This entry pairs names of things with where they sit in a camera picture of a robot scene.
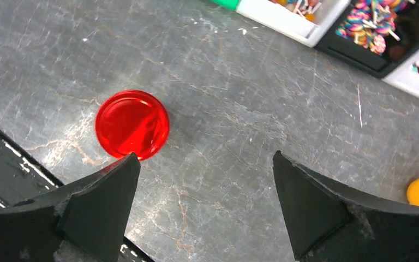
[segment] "marble countertop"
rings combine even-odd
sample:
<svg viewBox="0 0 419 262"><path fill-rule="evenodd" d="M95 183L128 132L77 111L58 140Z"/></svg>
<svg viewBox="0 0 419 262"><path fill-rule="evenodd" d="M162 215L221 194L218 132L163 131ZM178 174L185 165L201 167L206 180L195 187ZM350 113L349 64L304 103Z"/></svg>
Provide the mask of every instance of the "marble countertop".
<svg viewBox="0 0 419 262"><path fill-rule="evenodd" d="M156 261L293 261L276 150L397 201L419 176L417 98L208 0L0 0L0 128L64 182L113 162L128 89L172 121L125 233Z"/></svg>

